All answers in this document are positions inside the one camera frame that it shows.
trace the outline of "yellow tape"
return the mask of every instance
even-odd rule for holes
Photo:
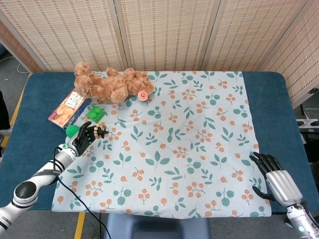
[[[74,239],[81,239],[84,219],[85,219],[85,213],[79,213],[79,218],[78,218],[78,223],[76,225]]]

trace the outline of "teddy bear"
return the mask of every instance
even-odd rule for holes
[[[107,78],[94,74],[89,65],[79,62],[75,66],[74,86],[78,94],[96,99],[99,104],[121,103],[128,96],[128,88],[123,76],[114,68],[106,69]]]
[[[144,91],[150,96],[153,92],[154,86],[150,82],[146,72],[128,68],[124,71],[123,76],[128,87],[129,95],[137,96],[140,91]]]

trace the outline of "table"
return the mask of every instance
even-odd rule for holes
[[[276,156],[299,186],[311,211],[319,196],[308,165],[285,80],[274,72],[244,72],[260,152]],[[25,87],[17,120],[0,168],[0,206],[12,199],[17,184],[28,179],[63,143],[65,132],[47,118],[73,89],[73,73],[36,73]],[[43,188],[34,210],[50,210],[55,185]],[[286,209],[272,203],[273,212]]]

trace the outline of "table mat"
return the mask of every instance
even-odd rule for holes
[[[241,72],[148,72],[155,91],[99,105],[110,134],[61,175],[92,211],[191,217],[270,216]],[[88,119],[85,114],[77,121]],[[52,210],[84,211],[57,184]]]

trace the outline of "green block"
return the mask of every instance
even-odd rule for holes
[[[98,123],[104,115],[104,110],[102,110],[100,107],[93,106],[93,108],[91,108],[86,116],[93,120],[95,123]]]
[[[80,127],[77,125],[69,125],[68,128],[66,128],[66,135],[70,138],[72,138],[78,131]]]

